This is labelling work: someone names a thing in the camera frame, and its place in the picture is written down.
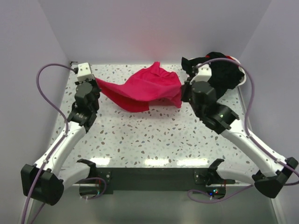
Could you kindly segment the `pink t shirt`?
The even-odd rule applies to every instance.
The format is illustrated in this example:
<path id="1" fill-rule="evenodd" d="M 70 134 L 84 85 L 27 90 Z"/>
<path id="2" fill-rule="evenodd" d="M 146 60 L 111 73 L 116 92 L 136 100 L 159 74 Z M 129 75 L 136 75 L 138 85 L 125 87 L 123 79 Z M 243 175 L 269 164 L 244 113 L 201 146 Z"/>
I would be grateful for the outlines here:
<path id="1" fill-rule="evenodd" d="M 101 92 L 128 112 L 145 112 L 150 103 L 167 99 L 171 105 L 180 108 L 181 82 L 176 72 L 169 72 L 154 62 L 131 75 L 124 84 L 114 84 L 96 78 Z"/>

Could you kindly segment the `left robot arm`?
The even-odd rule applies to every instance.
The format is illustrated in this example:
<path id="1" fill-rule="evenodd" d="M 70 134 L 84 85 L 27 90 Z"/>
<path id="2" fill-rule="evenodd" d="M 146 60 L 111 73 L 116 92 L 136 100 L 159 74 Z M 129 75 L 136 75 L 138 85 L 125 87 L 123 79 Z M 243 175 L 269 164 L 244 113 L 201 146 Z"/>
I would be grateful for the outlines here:
<path id="1" fill-rule="evenodd" d="M 79 159 L 73 168 L 62 165 L 76 144 L 88 133 L 96 120 L 101 89 L 94 79 L 76 82 L 75 101 L 65 126 L 53 145 L 33 165 L 21 169 L 23 194 L 48 205 L 55 205 L 71 185 L 96 180 L 96 164 Z"/>

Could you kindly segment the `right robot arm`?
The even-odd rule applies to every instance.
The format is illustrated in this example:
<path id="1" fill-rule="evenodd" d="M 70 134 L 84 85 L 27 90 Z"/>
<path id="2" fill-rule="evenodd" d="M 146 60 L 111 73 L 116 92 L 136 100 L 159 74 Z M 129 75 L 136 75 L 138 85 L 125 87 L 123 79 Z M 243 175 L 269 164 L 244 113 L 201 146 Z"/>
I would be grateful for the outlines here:
<path id="1" fill-rule="evenodd" d="M 217 102 L 216 90 L 208 82 L 188 78 L 181 87 L 182 102 L 189 103 L 197 118 L 210 130 L 229 140 L 245 153 L 256 169 L 216 159 L 208 168 L 207 185 L 223 180 L 253 185 L 268 198 L 275 198 L 295 172 L 298 161 L 278 154 L 247 129 L 238 114 Z"/>

